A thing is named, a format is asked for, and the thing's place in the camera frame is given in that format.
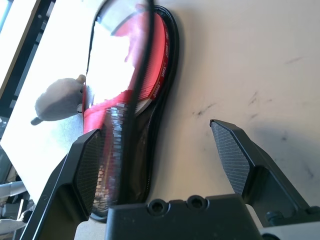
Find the white table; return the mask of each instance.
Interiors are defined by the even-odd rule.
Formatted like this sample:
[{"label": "white table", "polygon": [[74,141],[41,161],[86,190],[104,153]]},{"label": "white table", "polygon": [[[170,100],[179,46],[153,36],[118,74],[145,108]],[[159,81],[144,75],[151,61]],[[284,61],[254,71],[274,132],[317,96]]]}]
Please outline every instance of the white table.
[{"label": "white table", "polygon": [[[81,115],[31,126],[58,78],[86,70],[87,1],[57,0],[1,145],[37,201],[82,132]],[[163,116],[149,199],[232,193],[210,119],[243,128],[310,205],[320,205],[320,1],[160,0],[180,27],[180,68]]]}]

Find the glass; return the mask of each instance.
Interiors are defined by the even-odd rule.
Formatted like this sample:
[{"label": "glass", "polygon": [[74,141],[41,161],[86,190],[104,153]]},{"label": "glass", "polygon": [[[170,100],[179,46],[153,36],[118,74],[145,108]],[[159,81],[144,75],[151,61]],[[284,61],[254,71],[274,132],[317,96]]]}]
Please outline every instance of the glass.
[{"label": "glass", "polygon": [[97,105],[114,100],[113,105],[102,108],[105,114],[101,127],[104,140],[101,143],[100,169],[92,208],[93,214],[103,218],[107,217],[108,207],[117,203],[119,194],[122,129],[129,97],[124,98],[127,102],[117,97],[135,88],[150,37],[148,9],[147,0],[107,1],[93,24],[84,115],[88,111],[92,114]]}]

